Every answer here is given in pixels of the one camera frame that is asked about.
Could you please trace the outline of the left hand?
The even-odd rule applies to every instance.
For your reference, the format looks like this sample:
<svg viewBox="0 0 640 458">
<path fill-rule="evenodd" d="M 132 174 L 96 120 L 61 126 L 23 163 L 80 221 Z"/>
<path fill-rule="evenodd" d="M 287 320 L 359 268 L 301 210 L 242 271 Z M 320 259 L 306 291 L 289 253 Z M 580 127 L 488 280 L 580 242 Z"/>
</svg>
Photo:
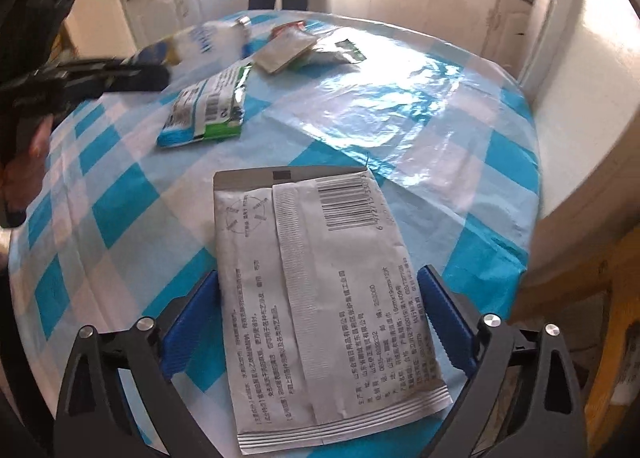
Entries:
<svg viewBox="0 0 640 458">
<path fill-rule="evenodd" d="M 28 148 L 1 166 L 2 228 L 21 226 L 26 218 L 26 210 L 42 189 L 52 125 L 53 117 L 49 114 L 38 124 Z"/>
</svg>

